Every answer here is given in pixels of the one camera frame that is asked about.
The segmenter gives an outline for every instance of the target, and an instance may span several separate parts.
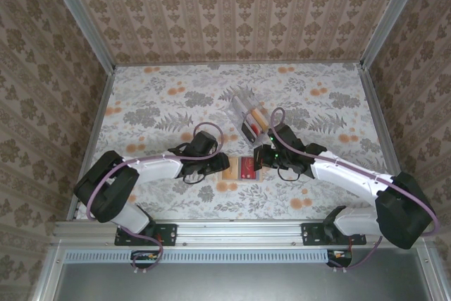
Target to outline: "floral wallpaper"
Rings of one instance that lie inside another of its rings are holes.
[[[305,144],[317,142],[346,160],[385,171],[353,63],[118,67],[94,160],[110,149],[122,156],[160,154],[190,141],[202,121],[223,129],[227,155],[252,156],[253,147],[226,114],[233,93],[245,89],[269,113],[283,106],[286,123]],[[218,135],[210,126],[206,130]],[[228,183],[215,175],[196,185],[152,181],[135,186],[130,201],[156,219],[320,219],[340,204],[362,205],[346,190],[306,176],[287,183],[267,170],[263,177],[261,183]],[[80,206],[78,219],[85,210]]]
[[[451,278],[451,0],[409,0],[370,73],[398,159],[440,217]]]
[[[32,294],[104,83],[63,0],[0,0],[0,300]]]
[[[359,60],[389,0],[81,0],[117,64]]]

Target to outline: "perforated metal strip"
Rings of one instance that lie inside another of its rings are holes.
[[[130,263],[131,252],[132,250],[68,250],[64,263]],[[165,250],[161,259],[161,263],[167,264],[275,264],[327,261],[327,250]]]

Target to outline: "wall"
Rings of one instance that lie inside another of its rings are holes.
[[[358,60],[389,0],[82,0],[116,63]]]
[[[370,74],[398,159],[440,217],[451,276],[451,0],[409,0]]]
[[[39,277],[104,82],[63,0],[0,0],[0,300]]]

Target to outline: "floral tablecloth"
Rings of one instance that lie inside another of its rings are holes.
[[[348,161],[385,171],[353,63],[117,68],[94,161],[110,149],[122,156],[159,154],[190,141],[202,121],[223,129],[226,154],[251,156],[252,148],[224,112],[231,94],[243,88],[269,113],[284,107],[285,122],[304,144],[316,142]],[[275,170],[265,170],[262,183],[218,182],[213,175],[196,185],[179,179],[145,183],[129,201],[155,219],[321,219],[340,204],[362,204],[333,184],[306,176],[288,183]],[[77,219],[85,218],[81,205]]]

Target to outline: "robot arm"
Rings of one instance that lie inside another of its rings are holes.
[[[337,165],[348,164],[359,171],[370,173],[377,178],[402,188],[412,194],[432,210],[425,194],[416,181],[401,172],[398,176],[375,173],[345,161],[325,147],[317,144],[304,146],[291,131],[290,127],[280,123],[275,127],[277,134],[295,149],[320,157],[335,159],[335,163],[322,159],[313,159],[294,153],[284,147],[274,136],[272,130],[268,135],[273,143],[254,150],[254,170],[263,166],[270,168],[291,168],[299,176],[305,174],[334,183],[361,197],[370,204],[366,208],[335,208],[323,222],[324,236],[333,243],[339,235],[372,234],[383,235],[394,245],[409,249],[432,221],[429,214],[416,202],[394,191],[388,185],[376,180],[369,180],[364,174]]]
[[[206,156],[218,146],[216,139],[205,131],[198,132],[191,143],[181,144],[169,149],[176,156],[192,158]],[[127,202],[135,185],[166,179],[183,178],[194,172],[201,176],[227,169],[228,157],[220,152],[207,160],[184,160],[175,156],[157,157],[150,161],[137,161],[120,168],[97,193],[91,207],[91,213],[101,223],[112,221],[133,233],[143,233],[152,237],[155,222],[150,215],[135,204]],[[128,160],[115,151],[104,153],[75,186],[74,193],[87,205],[101,179],[115,166]]]

